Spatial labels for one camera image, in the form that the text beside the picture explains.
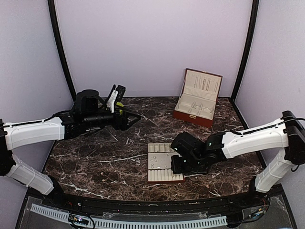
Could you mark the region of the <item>beige jewelry tray insert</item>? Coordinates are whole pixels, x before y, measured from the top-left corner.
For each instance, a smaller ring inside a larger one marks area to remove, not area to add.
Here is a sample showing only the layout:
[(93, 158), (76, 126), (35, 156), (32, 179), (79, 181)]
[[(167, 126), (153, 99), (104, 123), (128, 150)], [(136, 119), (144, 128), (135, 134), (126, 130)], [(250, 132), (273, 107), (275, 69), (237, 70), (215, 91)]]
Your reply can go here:
[(170, 148), (171, 143), (148, 144), (148, 183), (183, 183), (183, 174), (174, 174), (171, 169), (172, 156), (179, 156)]

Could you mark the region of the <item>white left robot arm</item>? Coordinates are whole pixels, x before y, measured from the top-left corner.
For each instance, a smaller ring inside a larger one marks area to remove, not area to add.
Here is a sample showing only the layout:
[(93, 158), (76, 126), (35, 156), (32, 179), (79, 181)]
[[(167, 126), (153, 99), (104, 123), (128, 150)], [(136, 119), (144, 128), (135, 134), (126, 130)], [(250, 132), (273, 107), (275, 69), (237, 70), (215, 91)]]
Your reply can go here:
[(113, 86), (106, 99), (92, 89), (76, 94), (71, 110), (60, 111), (50, 118), (23, 123), (0, 124), (0, 174), (48, 196), (57, 208), (67, 204), (67, 197), (56, 179), (22, 162), (13, 149), (46, 141), (74, 139), (88, 131), (112, 126), (125, 131), (141, 116), (120, 104), (125, 87)]

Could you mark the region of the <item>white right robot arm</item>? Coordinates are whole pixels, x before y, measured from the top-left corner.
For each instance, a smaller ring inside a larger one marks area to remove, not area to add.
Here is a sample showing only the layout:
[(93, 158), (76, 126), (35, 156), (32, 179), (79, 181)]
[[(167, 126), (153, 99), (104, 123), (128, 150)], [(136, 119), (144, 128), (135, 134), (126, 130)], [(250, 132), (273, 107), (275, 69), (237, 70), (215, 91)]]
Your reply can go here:
[(171, 157), (173, 173), (207, 173), (208, 168), (251, 152), (278, 148), (271, 163), (252, 181), (252, 189), (243, 197), (243, 203), (253, 207), (284, 175), (305, 163), (304, 118), (291, 111), (268, 124), (243, 131), (222, 131), (208, 136), (205, 142), (188, 132), (182, 132), (170, 148), (178, 153)]

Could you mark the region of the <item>red wooden jewelry box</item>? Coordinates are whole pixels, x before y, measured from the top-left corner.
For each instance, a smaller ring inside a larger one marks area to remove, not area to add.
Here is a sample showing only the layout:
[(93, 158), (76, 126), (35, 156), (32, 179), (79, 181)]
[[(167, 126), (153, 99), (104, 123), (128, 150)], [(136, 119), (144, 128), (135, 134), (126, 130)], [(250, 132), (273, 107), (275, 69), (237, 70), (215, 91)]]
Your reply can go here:
[(173, 117), (196, 125), (211, 127), (222, 83), (222, 76), (185, 69), (181, 94)]

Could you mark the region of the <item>green plastic bowl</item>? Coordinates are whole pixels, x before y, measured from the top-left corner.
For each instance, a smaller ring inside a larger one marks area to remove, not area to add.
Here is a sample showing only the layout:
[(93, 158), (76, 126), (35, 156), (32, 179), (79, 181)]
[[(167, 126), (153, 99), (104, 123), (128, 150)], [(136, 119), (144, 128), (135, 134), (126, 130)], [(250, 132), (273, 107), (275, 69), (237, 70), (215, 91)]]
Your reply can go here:
[(119, 107), (120, 115), (122, 115), (123, 114), (123, 109), (122, 109), (123, 108), (123, 104), (121, 102), (117, 102), (116, 106)]

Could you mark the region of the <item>black front table rail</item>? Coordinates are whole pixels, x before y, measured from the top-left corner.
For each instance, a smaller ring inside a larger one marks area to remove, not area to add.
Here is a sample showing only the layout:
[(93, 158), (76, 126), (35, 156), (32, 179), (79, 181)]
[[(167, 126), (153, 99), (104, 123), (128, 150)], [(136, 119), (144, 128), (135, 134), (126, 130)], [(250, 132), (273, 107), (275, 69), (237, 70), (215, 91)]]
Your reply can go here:
[(107, 189), (111, 195), (102, 198), (83, 192), (76, 196), (59, 194), (57, 198), (46, 197), (37, 191), (33, 195), (51, 207), (66, 209), (74, 213), (102, 215), (103, 213), (123, 214), (177, 214), (209, 211), (211, 213), (236, 214), (242, 209), (270, 204), (269, 193), (259, 193), (254, 189), (254, 181), (247, 186), (220, 182), (200, 183), (200, 178), (190, 177), (183, 184), (154, 184), (127, 190)]

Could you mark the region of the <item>black left frame post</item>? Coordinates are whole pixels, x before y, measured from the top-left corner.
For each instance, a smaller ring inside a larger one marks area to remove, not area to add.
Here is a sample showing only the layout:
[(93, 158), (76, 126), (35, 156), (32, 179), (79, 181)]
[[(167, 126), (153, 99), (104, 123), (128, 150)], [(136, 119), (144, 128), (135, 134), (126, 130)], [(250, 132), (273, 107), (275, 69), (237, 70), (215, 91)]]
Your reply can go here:
[(60, 33), (60, 28), (59, 28), (57, 13), (56, 13), (55, 1), (47, 0), (47, 3), (48, 3), (48, 8), (49, 8), (49, 15), (50, 15), (50, 20), (51, 20), (51, 25), (52, 25), (52, 30), (53, 30), (53, 36), (55, 39), (57, 52), (58, 52), (59, 59), (61, 62), (61, 67), (62, 67), (62, 70), (64, 73), (65, 81), (68, 86), (71, 98), (73, 101), (75, 101), (76, 90), (75, 90), (74, 84), (72, 82), (72, 77), (70, 74), (68, 62), (66, 59), (64, 47), (63, 47), (62, 40), (61, 40), (61, 33)]

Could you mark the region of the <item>black frame post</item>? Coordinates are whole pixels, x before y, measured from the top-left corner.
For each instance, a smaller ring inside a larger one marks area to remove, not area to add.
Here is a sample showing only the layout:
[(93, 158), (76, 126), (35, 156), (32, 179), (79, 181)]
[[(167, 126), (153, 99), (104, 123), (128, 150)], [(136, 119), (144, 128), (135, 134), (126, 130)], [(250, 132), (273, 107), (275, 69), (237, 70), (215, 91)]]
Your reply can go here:
[(247, 30), (247, 36), (245, 40), (245, 45), (244, 45), (244, 51), (243, 55), (241, 58), (239, 70), (237, 73), (237, 77), (235, 80), (234, 88), (231, 94), (231, 102), (235, 103), (237, 99), (238, 92), (241, 87), (241, 83), (243, 80), (244, 72), (246, 69), (248, 57), (250, 54), (250, 49), (252, 46), (252, 41), (253, 41), (253, 36), (254, 36), (254, 31), (255, 31), (255, 25), (256, 25), (256, 20), (257, 20), (257, 14), (258, 14), (258, 8), (259, 8), (259, 0), (253, 0), (252, 1), (252, 7), (251, 7), (251, 14), (250, 14), (250, 19), (249, 19), (249, 26)]
[(76, 90), (75, 90), (74, 84), (72, 82), (72, 77), (70, 74), (68, 62), (66, 59), (64, 47), (63, 47), (62, 40), (61, 40), (61, 33), (60, 33), (60, 28), (59, 28), (57, 13), (56, 13), (55, 1), (47, 0), (47, 3), (48, 3), (48, 8), (49, 8), (49, 15), (50, 15), (50, 20), (51, 20), (51, 25), (52, 25), (52, 30), (53, 30), (53, 36), (55, 39), (57, 52), (58, 52), (59, 59), (61, 62), (61, 67), (62, 67), (62, 70), (64, 73), (65, 81), (68, 86), (71, 98), (73, 101), (75, 101)]

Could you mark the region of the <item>black right frame post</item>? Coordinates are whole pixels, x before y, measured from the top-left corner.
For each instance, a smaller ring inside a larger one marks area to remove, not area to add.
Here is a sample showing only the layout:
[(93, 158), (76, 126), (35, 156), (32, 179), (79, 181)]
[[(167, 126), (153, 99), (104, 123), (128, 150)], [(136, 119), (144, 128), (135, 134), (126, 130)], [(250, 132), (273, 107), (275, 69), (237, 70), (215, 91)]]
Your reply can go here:
[(248, 57), (250, 54), (250, 49), (252, 46), (252, 41), (253, 41), (253, 36), (254, 36), (254, 31), (255, 31), (255, 25), (256, 25), (256, 20), (257, 20), (257, 14), (258, 14), (258, 8), (259, 8), (259, 0), (253, 0), (252, 1), (252, 7), (251, 7), (251, 14), (250, 14), (250, 19), (249, 19), (249, 26), (247, 30), (247, 36), (245, 40), (245, 45), (244, 45), (244, 51), (243, 55), (241, 58), (239, 70), (237, 73), (237, 77), (235, 80), (234, 88), (231, 94), (231, 102), (235, 103), (237, 99), (238, 92), (241, 87), (241, 83), (243, 80), (244, 72), (246, 69)]

